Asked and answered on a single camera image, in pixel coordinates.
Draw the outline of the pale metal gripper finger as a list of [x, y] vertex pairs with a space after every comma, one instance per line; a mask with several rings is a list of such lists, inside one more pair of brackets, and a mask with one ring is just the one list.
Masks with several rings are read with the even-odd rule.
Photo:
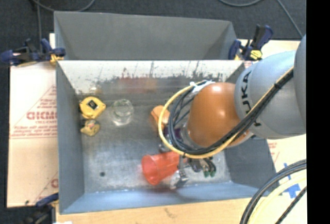
[[184, 170], [177, 170], [175, 173], [171, 176], [170, 179], [170, 189], [174, 190], [177, 188], [183, 187], [189, 180], [189, 177], [185, 173]]

